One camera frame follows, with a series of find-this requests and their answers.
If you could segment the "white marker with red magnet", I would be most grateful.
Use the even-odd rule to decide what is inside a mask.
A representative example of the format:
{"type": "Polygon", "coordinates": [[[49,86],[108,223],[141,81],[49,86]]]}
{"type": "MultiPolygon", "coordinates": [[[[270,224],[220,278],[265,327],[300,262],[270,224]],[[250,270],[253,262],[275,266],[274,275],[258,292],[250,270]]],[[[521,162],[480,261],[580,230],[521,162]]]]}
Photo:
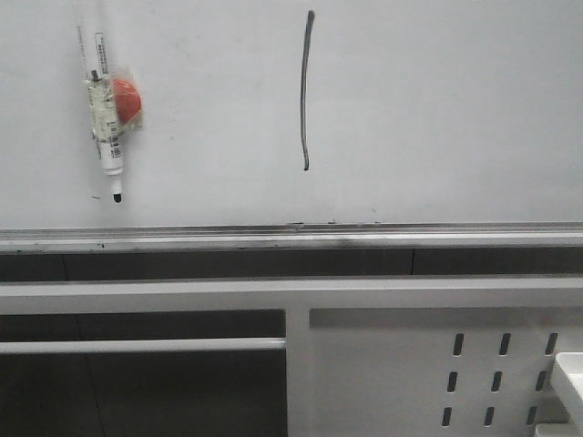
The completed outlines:
{"type": "Polygon", "coordinates": [[[105,3],[75,1],[77,39],[87,91],[91,137],[97,147],[101,168],[110,193],[122,202],[124,155],[122,136],[139,123],[141,97],[132,80],[115,72],[107,43],[105,3]]]}

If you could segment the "grey metal pegboard stand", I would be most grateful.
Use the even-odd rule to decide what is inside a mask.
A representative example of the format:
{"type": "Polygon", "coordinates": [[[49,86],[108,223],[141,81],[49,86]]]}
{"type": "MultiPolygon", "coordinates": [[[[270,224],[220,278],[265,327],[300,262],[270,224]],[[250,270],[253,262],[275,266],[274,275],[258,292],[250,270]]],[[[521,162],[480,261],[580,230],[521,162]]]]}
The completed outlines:
{"type": "Polygon", "coordinates": [[[530,436],[579,248],[1,258],[4,436],[530,436]]]}

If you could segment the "white plastic marker tray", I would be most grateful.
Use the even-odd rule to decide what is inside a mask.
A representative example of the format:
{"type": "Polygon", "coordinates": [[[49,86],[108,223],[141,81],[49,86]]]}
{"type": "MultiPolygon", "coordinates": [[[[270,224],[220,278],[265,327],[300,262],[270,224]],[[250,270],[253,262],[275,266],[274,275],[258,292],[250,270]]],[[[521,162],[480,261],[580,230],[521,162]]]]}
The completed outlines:
{"type": "Polygon", "coordinates": [[[568,414],[566,423],[540,423],[535,436],[582,435],[582,353],[556,355],[550,384],[568,414]]]}

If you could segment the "white whiteboard with grey frame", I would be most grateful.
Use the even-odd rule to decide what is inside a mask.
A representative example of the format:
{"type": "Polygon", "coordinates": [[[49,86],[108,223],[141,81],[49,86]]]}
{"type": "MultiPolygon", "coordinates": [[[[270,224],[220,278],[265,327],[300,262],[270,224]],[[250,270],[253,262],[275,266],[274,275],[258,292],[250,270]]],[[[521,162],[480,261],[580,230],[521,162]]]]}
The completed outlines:
{"type": "Polygon", "coordinates": [[[116,203],[68,1],[1,4],[1,250],[579,246],[579,1],[107,1],[116,203]]]}

